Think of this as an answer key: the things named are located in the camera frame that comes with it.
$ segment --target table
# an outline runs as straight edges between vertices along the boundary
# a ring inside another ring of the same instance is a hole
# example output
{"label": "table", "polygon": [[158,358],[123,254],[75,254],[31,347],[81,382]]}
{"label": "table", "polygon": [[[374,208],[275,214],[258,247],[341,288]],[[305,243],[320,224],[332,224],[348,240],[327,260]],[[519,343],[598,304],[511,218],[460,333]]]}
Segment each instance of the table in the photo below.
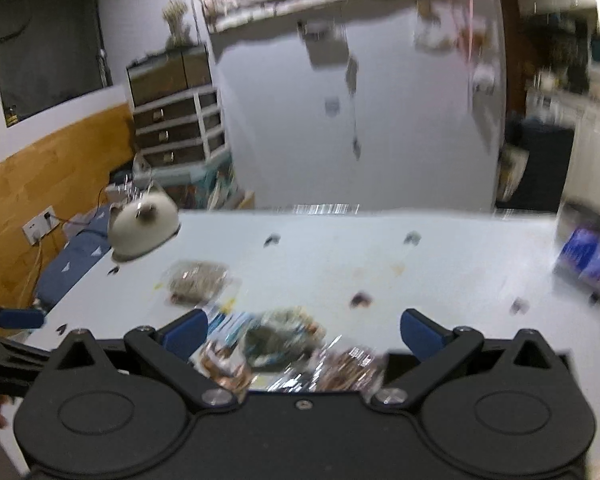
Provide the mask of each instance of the table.
{"label": "table", "polygon": [[[178,260],[227,264],[237,311],[303,306],[328,331],[378,351],[403,349],[398,320],[418,308],[447,327],[470,325],[486,337],[541,331],[557,351],[570,350],[574,374],[598,420],[590,456],[600,458],[600,307],[552,272],[559,247],[555,218],[397,211],[356,216],[258,212],[181,212],[174,239],[135,261],[104,256],[49,313],[27,343],[56,348],[56,328],[89,328],[96,338],[120,338],[139,325],[160,327],[186,309],[171,304],[166,270]],[[410,232],[417,246],[404,244]],[[278,244],[264,246],[272,234]],[[352,309],[359,291],[370,308]],[[516,299],[526,314],[512,314]],[[16,406],[7,408],[11,418]],[[0,442],[20,471],[26,465],[11,430]]]}

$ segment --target wooden wall panel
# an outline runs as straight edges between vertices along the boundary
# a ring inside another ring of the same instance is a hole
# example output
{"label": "wooden wall panel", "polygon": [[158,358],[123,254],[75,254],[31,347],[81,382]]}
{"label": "wooden wall panel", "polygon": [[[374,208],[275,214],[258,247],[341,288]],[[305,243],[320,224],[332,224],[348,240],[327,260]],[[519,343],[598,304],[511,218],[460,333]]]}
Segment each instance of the wooden wall panel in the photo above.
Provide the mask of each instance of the wooden wall panel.
{"label": "wooden wall panel", "polygon": [[538,52],[523,27],[518,0],[500,0],[507,58],[507,114],[526,112],[526,80],[540,66]]}
{"label": "wooden wall panel", "polygon": [[[126,105],[110,108],[58,130],[0,163],[0,305],[16,306],[36,259],[38,248],[31,247],[24,237],[24,223],[48,206],[53,206],[60,218],[93,208],[98,192],[109,181],[109,171],[133,155],[130,124]],[[58,226],[43,239],[43,265],[64,244]]]}

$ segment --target food package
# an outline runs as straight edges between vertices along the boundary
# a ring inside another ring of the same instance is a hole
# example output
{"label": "food package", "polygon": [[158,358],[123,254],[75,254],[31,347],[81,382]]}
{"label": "food package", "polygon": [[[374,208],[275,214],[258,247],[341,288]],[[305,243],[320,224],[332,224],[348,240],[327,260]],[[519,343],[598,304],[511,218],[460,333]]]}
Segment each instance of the food package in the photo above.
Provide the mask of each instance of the food package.
{"label": "food package", "polygon": [[308,390],[342,392],[347,390],[372,395],[382,383],[385,359],[369,348],[338,336],[330,345],[314,353]]}
{"label": "food package", "polygon": [[556,269],[600,293],[600,234],[576,229],[562,248]]}
{"label": "food package", "polygon": [[298,361],[276,376],[269,392],[358,391],[370,398],[382,385],[386,360],[369,348],[338,336],[317,349],[308,361]]}
{"label": "food package", "polygon": [[219,341],[207,341],[200,351],[199,362],[210,379],[232,391],[238,400],[244,398],[253,373],[237,346],[224,346]]}
{"label": "food package", "polygon": [[171,269],[169,288],[176,301],[207,303],[227,279],[227,267],[213,262],[179,262]]}
{"label": "food package", "polygon": [[254,317],[240,338],[254,369],[283,368],[322,346],[325,331],[302,308],[275,310]]}
{"label": "food package", "polygon": [[307,362],[300,361],[286,367],[266,389],[268,392],[285,394],[308,392],[312,376],[311,370],[307,367]]}

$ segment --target window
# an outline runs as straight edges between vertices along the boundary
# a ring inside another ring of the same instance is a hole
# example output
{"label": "window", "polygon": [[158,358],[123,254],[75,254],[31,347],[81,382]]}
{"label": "window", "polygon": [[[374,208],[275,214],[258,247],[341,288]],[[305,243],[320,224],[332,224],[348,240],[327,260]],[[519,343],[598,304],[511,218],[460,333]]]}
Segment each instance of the window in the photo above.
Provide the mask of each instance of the window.
{"label": "window", "polygon": [[7,126],[107,86],[97,0],[0,0]]}

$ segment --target white refrigerator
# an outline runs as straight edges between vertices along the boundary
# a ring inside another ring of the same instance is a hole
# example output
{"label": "white refrigerator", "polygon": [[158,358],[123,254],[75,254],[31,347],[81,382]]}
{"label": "white refrigerator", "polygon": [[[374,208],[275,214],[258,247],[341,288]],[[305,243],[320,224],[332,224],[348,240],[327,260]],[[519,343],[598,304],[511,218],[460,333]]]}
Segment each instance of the white refrigerator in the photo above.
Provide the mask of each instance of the white refrigerator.
{"label": "white refrigerator", "polygon": [[[416,0],[358,0],[212,34],[238,180],[258,207],[490,210],[505,114],[502,14],[499,0],[473,6],[495,74],[494,88],[475,94],[475,66],[459,50],[416,47]],[[432,8],[433,39],[470,22],[467,0]],[[357,64],[353,96],[346,56],[312,52],[298,22],[336,23]]]}

